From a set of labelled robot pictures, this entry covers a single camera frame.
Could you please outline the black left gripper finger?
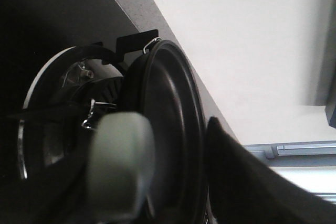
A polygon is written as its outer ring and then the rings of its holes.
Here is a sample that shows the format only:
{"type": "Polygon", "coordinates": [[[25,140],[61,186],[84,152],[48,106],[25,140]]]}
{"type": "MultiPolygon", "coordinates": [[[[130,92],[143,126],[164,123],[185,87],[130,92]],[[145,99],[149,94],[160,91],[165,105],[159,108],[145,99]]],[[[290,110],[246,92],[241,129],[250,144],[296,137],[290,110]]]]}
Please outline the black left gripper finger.
{"type": "Polygon", "coordinates": [[[335,205],[282,178],[227,134],[207,125],[209,201],[218,223],[335,223],[335,205]]]}

